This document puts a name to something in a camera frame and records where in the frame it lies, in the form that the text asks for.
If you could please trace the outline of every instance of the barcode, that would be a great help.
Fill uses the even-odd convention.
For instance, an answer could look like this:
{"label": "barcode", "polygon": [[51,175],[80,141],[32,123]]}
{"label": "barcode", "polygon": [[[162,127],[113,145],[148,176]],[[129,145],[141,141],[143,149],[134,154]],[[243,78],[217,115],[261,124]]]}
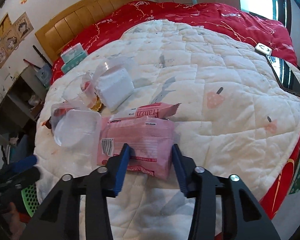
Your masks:
{"label": "barcode", "polygon": [[108,156],[113,156],[113,151],[114,151],[113,138],[102,138],[101,147],[102,147],[103,154]]}

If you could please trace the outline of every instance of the pink plastic wrapper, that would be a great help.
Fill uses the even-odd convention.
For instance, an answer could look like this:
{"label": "pink plastic wrapper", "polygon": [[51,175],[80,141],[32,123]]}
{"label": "pink plastic wrapper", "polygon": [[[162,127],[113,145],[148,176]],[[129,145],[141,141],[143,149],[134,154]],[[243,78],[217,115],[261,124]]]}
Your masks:
{"label": "pink plastic wrapper", "polygon": [[127,143],[134,149],[128,170],[166,180],[171,166],[174,123],[157,117],[175,114],[178,106],[155,103],[103,117],[97,164],[106,165],[108,159],[119,155],[123,144]]}

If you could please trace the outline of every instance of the red bedding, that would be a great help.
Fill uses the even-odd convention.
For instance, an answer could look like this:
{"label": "red bedding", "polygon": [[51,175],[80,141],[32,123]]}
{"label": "red bedding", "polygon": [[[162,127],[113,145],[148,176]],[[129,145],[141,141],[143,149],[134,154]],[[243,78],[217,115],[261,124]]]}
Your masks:
{"label": "red bedding", "polygon": [[[119,39],[131,27],[142,22],[159,19],[203,26],[254,47],[260,42],[273,49],[273,56],[297,65],[291,38],[282,23],[275,20],[262,20],[234,7],[219,3],[188,6],[171,2],[131,2],[82,31],[65,46],[64,50],[80,42],[83,49],[90,54],[105,44]],[[51,83],[63,76],[62,65],[61,58],[54,63]],[[294,174],[294,162],[298,158],[299,151],[300,139],[281,174],[261,200],[261,205],[270,218],[274,217],[287,194]]]}

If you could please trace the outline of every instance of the phone screen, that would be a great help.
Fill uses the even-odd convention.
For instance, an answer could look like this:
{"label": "phone screen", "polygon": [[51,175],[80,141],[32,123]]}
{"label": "phone screen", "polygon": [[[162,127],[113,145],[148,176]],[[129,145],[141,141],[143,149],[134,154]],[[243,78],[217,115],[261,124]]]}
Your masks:
{"label": "phone screen", "polygon": [[285,89],[294,91],[300,94],[300,83],[298,82],[293,71],[282,58],[267,56],[272,65],[279,81]]}

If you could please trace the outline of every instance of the white quilt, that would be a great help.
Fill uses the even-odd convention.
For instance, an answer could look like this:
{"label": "white quilt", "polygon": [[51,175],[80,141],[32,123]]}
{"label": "white quilt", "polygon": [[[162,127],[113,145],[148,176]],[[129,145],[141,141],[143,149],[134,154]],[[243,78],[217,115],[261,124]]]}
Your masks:
{"label": "white quilt", "polygon": [[[51,86],[36,134],[35,154],[43,173],[37,182],[40,202],[63,174],[92,171],[90,155],[60,148],[41,122],[50,117],[52,104],[63,101],[63,91],[75,77],[93,73],[113,55],[133,57],[139,64],[128,69],[135,92],[117,110],[155,101],[181,103],[170,119],[183,154],[214,175],[238,174],[258,200],[265,195],[299,139],[300,98],[280,89],[266,58],[251,45],[202,27],[155,20],[126,31]],[[85,239],[82,200],[80,236]],[[220,202],[217,207],[219,233]],[[122,192],[108,199],[108,208],[114,239],[184,240],[194,199],[183,197],[173,169],[168,181],[128,172]]]}

